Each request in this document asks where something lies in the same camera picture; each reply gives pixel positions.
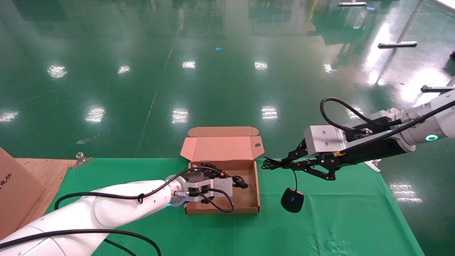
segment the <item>green epoxy floor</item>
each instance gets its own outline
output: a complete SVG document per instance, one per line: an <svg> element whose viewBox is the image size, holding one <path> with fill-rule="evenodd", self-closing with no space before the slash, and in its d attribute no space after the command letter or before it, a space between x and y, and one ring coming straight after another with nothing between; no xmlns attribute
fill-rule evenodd
<svg viewBox="0 0 455 256"><path fill-rule="evenodd" d="M435 97L422 85L455 75L454 14L424 5L405 37L417 47L378 49L417 0L337 3L0 1L0 146L28 158L178 157L192 127L254 126L265 156L281 158L324 124L324 97L363 113L409 108ZM427 256L455 254L454 153L446 139L379 165Z"/></svg>

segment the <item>green tablecloth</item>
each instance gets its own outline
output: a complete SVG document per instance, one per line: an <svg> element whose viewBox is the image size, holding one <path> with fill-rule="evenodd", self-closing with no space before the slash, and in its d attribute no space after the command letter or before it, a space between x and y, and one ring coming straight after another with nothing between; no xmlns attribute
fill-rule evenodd
<svg viewBox="0 0 455 256"><path fill-rule="evenodd" d="M114 184L165 179L184 170L187 163L185 159L95 159L69 169L56 198ZM359 164L338 171L336 181L297 174L299 190L305 194L297 214L280 205L284 190L295 184L292 171L259 169L261 210L257 215L186 216L182 207L168 207L119 229L151 238L164 256L423 255L379 173ZM138 256L156 255L141 240L121 235L109 235L109 239ZM95 255L126 253L103 243Z"/></svg>

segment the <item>cardboard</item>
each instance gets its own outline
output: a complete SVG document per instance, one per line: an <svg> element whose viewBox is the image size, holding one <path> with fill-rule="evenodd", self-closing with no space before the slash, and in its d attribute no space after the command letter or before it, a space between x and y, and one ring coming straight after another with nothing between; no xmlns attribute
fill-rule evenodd
<svg viewBox="0 0 455 256"><path fill-rule="evenodd" d="M188 167L209 162L230 176L239 175L248 188L233 188L234 211L229 214L259 213L258 169L255 158L264 153L259 131L253 127L196 127L188 131L180 155L190 160ZM217 197L215 204L230 209L227 198ZM211 204L185 204L187 215L226 214Z"/></svg>
<svg viewBox="0 0 455 256"><path fill-rule="evenodd" d="M0 240L13 233L46 189L0 148Z"/></svg>

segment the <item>metal clip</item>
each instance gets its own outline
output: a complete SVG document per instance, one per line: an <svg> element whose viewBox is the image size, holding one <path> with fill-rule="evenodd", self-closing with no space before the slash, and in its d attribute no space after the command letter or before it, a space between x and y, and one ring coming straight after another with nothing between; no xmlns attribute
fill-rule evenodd
<svg viewBox="0 0 455 256"><path fill-rule="evenodd" d="M76 159L77 159L77 162L71 166L73 168L73 170L93 161L92 157L85 158L84 153L82 153L82 152L79 152L76 154Z"/></svg>

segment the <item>black computer mouse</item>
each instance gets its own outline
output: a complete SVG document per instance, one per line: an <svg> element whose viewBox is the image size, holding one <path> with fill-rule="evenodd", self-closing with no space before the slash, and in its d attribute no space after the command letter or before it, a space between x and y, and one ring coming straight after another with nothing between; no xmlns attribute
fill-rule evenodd
<svg viewBox="0 0 455 256"><path fill-rule="evenodd" d="M302 192L287 188L281 197L281 206L288 212L298 213L302 209L303 198Z"/></svg>

